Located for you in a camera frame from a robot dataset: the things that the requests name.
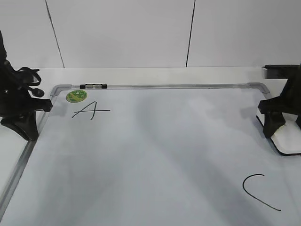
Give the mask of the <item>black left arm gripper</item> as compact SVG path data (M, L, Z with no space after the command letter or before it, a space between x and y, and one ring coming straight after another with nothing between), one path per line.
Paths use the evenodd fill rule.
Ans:
M0 121L26 141L39 137L35 111L50 112L50 99L43 99L45 92L37 86L23 82L25 75L38 75L39 69L22 67L15 70L8 60L0 64Z

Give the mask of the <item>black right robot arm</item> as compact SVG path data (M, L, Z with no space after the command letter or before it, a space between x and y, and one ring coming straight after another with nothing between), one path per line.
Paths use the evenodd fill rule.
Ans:
M296 124L301 125L301 66L265 65L266 79L287 79L280 95L260 101L258 109L264 115L263 133L270 138L283 125L283 113L297 115Z

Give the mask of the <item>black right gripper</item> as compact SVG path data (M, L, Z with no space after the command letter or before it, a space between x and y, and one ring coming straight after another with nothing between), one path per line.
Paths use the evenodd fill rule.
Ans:
M271 138L283 125L283 113L297 115L296 125L301 129L301 95L280 95L260 101L258 109L264 114L263 133L266 138Z

